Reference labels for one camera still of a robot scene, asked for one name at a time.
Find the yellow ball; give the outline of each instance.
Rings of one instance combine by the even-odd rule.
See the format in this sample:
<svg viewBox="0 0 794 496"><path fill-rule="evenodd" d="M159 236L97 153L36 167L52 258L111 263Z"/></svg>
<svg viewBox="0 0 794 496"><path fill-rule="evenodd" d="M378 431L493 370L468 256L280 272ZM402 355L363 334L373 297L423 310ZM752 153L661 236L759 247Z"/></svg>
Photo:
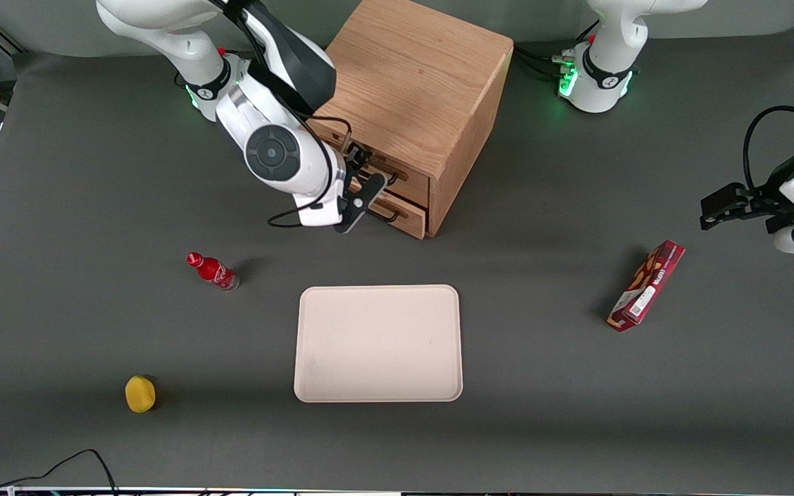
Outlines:
<svg viewBox="0 0 794 496"><path fill-rule="evenodd" d="M152 381L141 375L135 375L124 386L124 397L127 406L134 413L145 413L155 405L155 386Z"/></svg>

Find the green led light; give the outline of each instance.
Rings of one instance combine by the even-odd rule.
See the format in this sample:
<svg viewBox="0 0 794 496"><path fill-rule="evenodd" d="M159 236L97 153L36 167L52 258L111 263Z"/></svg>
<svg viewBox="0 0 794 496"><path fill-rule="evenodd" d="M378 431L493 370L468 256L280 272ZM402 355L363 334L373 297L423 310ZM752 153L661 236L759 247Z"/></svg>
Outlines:
<svg viewBox="0 0 794 496"><path fill-rule="evenodd" d="M630 73L627 75L627 82L624 83L624 89L620 90L621 96L627 94L627 89L630 88L630 79L632 78L633 78L633 70L630 70Z"/></svg>
<svg viewBox="0 0 794 496"><path fill-rule="evenodd" d="M189 85L185 86L185 91L186 91L186 93L189 94L189 98L192 99L192 107L195 107L196 109L198 109L198 101L195 101L195 95L192 94L192 91L189 89Z"/></svg>
<svg viewBox="0 0 794 496"><path fill-rule="evenodd" d="M572 68L570 72L563 76L563 81L560 82L560 93L568 97L574 89L574 82L578 80L578 70Z"/></svg>

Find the barcode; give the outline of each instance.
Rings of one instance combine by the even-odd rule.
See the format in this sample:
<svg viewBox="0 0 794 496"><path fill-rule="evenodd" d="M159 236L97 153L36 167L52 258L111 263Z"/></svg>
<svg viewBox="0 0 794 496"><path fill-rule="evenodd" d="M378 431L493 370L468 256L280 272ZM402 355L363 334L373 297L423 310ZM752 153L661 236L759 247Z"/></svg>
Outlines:
<svg viewBox="0 0 794 496"><path fill-rule="evenodd" d="M642 312L645 310L645 307L649 306L649 301L651 301L651 296L655 295L655 289L652 286L648 286L643 292L642 295L639 295L639 298L636 300L636 303L633 304L633 307L630 308L630 314L633 317L639 317L642 315Z"/></svg>

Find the bottle cap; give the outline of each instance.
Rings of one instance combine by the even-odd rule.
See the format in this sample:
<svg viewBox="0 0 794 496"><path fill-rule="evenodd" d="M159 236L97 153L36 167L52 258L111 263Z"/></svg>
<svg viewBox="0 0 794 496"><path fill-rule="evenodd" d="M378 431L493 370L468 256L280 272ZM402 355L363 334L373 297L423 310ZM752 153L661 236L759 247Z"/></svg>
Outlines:
<svg viewBox="0 0 794 496"><path fill-rule="evenodd" d="M192 267L201 267L201 264L204 263L204 257L202 257L201 254L196 254L196 252L193 251L185 258L185 261L188 262Z"/></svg>

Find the bottle label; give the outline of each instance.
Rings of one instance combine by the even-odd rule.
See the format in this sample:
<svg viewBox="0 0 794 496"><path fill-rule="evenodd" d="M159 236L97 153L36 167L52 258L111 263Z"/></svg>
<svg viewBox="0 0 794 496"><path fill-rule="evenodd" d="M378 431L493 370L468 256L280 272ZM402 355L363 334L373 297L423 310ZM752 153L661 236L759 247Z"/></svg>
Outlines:
<svg viewBox="0 0 794 496"><path fill-rule="evenodd" d="M223 289L232 289L232 285L234 284L234 272L229 268L220 264L220 267L216 268L216 274L214 279L211 280L214 285L219 286Z"/></svg>

